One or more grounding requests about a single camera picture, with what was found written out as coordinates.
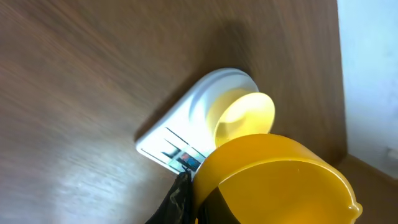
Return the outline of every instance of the orange container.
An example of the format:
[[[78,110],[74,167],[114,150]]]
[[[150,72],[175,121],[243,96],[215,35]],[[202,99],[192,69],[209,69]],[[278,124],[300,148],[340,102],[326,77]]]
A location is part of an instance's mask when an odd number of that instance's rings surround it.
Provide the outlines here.
[[[210,154],[193,180],[196,211],[216,188],[241,223],[349,224],[362,213],[340,172],[274,134],[236,138]]]

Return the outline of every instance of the scale platform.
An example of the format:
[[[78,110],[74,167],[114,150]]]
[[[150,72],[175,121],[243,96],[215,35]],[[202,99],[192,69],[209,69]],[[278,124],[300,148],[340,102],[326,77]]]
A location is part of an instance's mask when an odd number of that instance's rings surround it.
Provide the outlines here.
[[[207,113],[219,96],[235,89],[258,92],[252,78],[236,68],[205,75],[137,140],[138,152],[176,174],[188,169],[195,175],[216,149],[206,125]]]

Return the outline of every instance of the white kitchen scale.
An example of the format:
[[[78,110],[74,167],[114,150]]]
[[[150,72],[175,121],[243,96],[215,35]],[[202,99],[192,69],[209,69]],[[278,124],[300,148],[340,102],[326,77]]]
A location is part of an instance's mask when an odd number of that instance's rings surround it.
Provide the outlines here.
[[[252,78],[235,68],[215,70],[201,78],[136,142],[138,152],[178,174],[193,175],[215,149],[206,116],[216,99],[227,91],[258,92]]]

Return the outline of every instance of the wooden surface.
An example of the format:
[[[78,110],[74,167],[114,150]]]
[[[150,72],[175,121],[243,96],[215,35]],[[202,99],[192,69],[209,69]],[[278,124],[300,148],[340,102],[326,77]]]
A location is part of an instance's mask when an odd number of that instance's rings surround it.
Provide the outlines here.
[[[351,155],[337,168],[348,179],[356,200],[363,206],[363,213],[355,224],[398,223],[398,180]]]
[[[0,223],[144,223],[174,175],[134,138],[216,68],[346,153],[335,0],[0,0],[0,31]]]

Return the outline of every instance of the yellow bowl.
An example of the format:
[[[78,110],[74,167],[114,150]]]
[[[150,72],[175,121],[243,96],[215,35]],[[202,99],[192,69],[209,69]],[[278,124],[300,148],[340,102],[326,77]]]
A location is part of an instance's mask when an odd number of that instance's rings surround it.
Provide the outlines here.
[[[211,153],[193,180],[196,211],[216,188],[241,223],[351,224],[362,213],[340,172],[274,134],[236,138]]]
[[[206,120],[216,147],[220,147],[241,136],[269,133],[274,118],[274,102],[268,95],[235,90],[212,104]]]

